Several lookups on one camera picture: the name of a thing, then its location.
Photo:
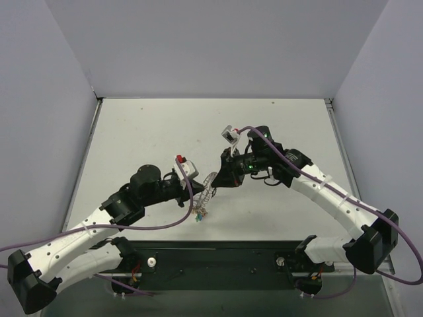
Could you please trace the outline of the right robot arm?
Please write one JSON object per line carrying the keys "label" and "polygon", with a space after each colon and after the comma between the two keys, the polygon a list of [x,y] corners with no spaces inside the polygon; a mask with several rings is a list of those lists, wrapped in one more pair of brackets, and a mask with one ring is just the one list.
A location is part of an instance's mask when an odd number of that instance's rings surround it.
{"label": "right robot arm", "polygon": [[398,224],[390,209],[371,213],[371,207],[338,186],[313,161],[297,149],[285,149],[273,140],[267,126],[247,133],[244,153],[237,149],[241,138],[237,129],[227,126],[222,132],[230,146],[221,154],[221,167],[213,188],[236,188],[246,175],[266,172],[266,178],[283,184],[316,203],[346,230],[345,236],[307,237],[297,248],[310,262],[351,263],[366,274],[373,274],[397,245],[398,234],[391,226]]}

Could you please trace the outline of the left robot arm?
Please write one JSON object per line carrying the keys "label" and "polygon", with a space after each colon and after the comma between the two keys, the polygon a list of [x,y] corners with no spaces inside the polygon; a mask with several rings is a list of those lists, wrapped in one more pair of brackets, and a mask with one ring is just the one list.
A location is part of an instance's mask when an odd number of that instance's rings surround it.
{"label": "left robot arm", "polygon": [[45,245],[16,249],[7,264],[7,281],[25,314],[48,306],[66,287],[102,271],[130,271],[144,260],[132,244],[117,234],[145,215],[150,205],[176,200],[182,207],[204,190],[195,181],[195,165],[178,156],[169,179],[146,164],[78,225]]}

